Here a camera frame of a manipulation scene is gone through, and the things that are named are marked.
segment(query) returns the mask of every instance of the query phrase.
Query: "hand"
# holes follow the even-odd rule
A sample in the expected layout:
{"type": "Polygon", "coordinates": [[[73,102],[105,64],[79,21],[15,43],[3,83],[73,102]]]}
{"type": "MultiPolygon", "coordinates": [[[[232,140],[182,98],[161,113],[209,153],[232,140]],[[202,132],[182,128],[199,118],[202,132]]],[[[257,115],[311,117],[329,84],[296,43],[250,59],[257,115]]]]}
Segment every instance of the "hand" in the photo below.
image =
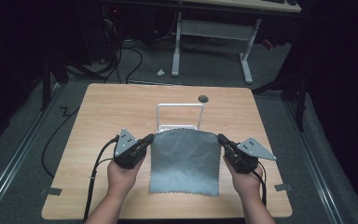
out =
{"type": "MultiPolygon", "coordinates": [[[[255,196],[260,199],[260,180],[252,173],[249,174],[238,174],[234,167],[229,163],[226,157],[223,157],[228,170],[232,175],[232,184],[234,185],[234,189],[238,192],[242,199],[244,198],[254,198],[255,196]]],[[[255,171],[263,176],[263,170],[259,165],[255,171]]]]}
{"type": "Polygon", "coordinates": [[[111,161],[107,167],[108,194],[122,195],[125,198],[135,185],[136,176],[144,159],[145,157],[133,169],[123,169],[111,161]]]}

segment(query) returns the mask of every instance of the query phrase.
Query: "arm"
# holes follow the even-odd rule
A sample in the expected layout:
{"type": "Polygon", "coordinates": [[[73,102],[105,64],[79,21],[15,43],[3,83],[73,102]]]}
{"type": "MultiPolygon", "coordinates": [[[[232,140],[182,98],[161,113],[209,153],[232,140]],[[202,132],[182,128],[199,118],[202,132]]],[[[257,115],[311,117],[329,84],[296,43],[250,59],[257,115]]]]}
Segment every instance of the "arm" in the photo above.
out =
{"type": "Polygon", "coordinates": [[[90,223],[117,223],[121,205],[135,185],[136,175],[141,168],[145,157],[133,169],[122,169],[114,161],[107,167],[108,190],[103,200],[91,213],[86,224],[90,223]]]}
{"type": "MultiPolygon", "coordinates": [[[[238,174],[224,157],[228,170],[232,175],[234,189],[238,192],[242,202],[243,215],[247,224],[275,223],[267,207],[260,199],[260,180],[252,173],[248,175],[238,174]]],[[[263,171],[257,166],[255,171],[262,176],[263,171]]]]}

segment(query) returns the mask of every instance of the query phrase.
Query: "desk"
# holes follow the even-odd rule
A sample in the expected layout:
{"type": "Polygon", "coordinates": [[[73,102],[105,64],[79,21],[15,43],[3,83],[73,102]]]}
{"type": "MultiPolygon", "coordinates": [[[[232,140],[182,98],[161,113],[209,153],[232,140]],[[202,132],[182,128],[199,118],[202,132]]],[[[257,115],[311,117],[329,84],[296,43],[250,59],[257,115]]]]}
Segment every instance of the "desk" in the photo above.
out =
{"type": "MultiPolygon", "coordinates": [[[[281,12],[300,12],[299,5],[291,6],[286,2],[283,4],[271,3],[261,0],[184,0],[189,3],[202,3],[228,7],[245,7],[260,10],[272,10],[281,12]]],[[[240,54],[240,61],[245,82],[253,83],[251,71],[248,64],[248,56],[257,35],[261,20],[256,19],[253,26],[234,25],[218,22],[182,20],[182,13],[178,13],[176,25],[176,43],[172,60],[172,76],[179,76],[180,63],[180,38],[181,35],[201,35],[208,37],[245,40],[244,52],[240,54]]]]}
{"type": "MultiPolygon", "coordinates": [[[[49,195],[42,217],[80,219],[83,217],[89,176],[101,148],[126,128],[135,137],[157,129],[156,105],[198,103],[206,95],[200,129],[223,133],[234,142],[252,136],[271,150],[252,92],[245,88],[91,84],[85,94],[52,187],[60,196],[49,195]]],[[[179,119],[186,114],[178,114],[179,119]]],[[[113,156],[108,148],[103,158],[113,156]]],[[[267,170],[268,210],[274,217],[288,217],[292,208],[285,191],[276,191],[282,179],[275,161],[262,160],[267,170]]],[[[95,181],[92,211],[106,193],[106,166],[100,165],[95,181]]],[[[120,217],[147,218],[228,218],[243,217],[241,201],[232,186],[231,175],[221,160],[219,197],[187,193],[150,194],[150,152],[147,152],[137,182],[123,204],[120,217]]]]}

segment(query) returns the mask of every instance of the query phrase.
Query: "person's left hand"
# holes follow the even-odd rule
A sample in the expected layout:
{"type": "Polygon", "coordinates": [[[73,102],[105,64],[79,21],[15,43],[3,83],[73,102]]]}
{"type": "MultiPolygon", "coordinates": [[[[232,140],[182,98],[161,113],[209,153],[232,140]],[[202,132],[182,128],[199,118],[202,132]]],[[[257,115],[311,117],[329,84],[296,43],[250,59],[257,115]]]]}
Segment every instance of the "person's left hand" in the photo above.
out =
{"type": "Polygon", "coordinates": [[[114,161],[107,167],[108,194],[126,197],[135,185],[136,176],[145,157],[143,157],[133,169],[123,169],[114,161]]]}

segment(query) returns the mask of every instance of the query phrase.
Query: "gray carpet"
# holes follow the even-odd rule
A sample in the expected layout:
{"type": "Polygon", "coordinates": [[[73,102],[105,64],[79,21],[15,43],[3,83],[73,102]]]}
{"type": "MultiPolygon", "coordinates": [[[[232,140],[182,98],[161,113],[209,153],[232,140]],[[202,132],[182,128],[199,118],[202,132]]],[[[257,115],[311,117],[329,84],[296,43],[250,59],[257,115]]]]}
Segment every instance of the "gray carpet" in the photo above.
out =
{"type": "MultiPolygon", "coordinates": [[[[191,43],[186,48],[194,48],[191,43]]],[[[138,45],[134,49],[143,55],[141,66],[131,75],[130,80],[147,81],[168,84],[198,85],[198,86],[228,86],[257,88],[272,81],[284,60],[289,46],[265,49],[255,45],[249,58],[255,83],[248,86],[244,83],[238,55],[225,52],[228,46],[202,46],[197,50],[184,49],[181,61],[181,74],[171,77],[172,46],[147,47],[138,45]],[[157,76],[159,69],[167,72],[165,76],[157,76]]],[[[118,67],[121,79],[140,62],[140,56],[129,49],[122,50],[122,59],[118,67]]],[[[75,111],[81,104],[89,78],[71,77],[48,113],[40,131],[35,136],[32,148],[25,158],[20,170],[15,175],[5,196],[0,202],[0,223],[81,223],[80,220],[44,220],[41,210],[46,196],[39,195],[43,187],[49,187],[52,179],[46,174],[41,165],[41,154],[48,139],[60,124],[66,119],[61,107],[67,107],[67,114],[75,111]]],[[[114,73],[109,82],[117,82],[114,73]]],[[[39,113],[41,106],[41,85],[32,92],[27,102],[18,110],[10,121],[10,125],[0,138],[0,174],[10,161],[11,156],[20,145],[23,136],[39,113]]],[[[255,97],[256,103],[265,125],[268,139],[278,157],[277,163],[283,182],[290,184],[288,192],[293,214],[288,218],[277,218],[277,223],[330,223],[324,210],[324,205],[310,176],[310,171],[304,157],[301,143],[296,134],[296,127],[281,102],[276,91],[268,91],[255,97]]],[[[67,138],[71,132],[76,116],[68,120],[52,139],[46,154],[47,167],[55,172],[60,162],[67,138]]],[[[304,118],[305,135],[309,139],[315,158],[326,177],[326,182],[333,192],[342,219],[345,223],[358,223],[358,201],[351,185],[342,173],[323,130],[312,109],[311,101],[307,101],[304,118]]],[[[176,221],[141,221],[137,223],[203,223],[203,220],[176,221]]],[[[243,223],[241,219],[208,220],[208,223],[243,223]]]]}

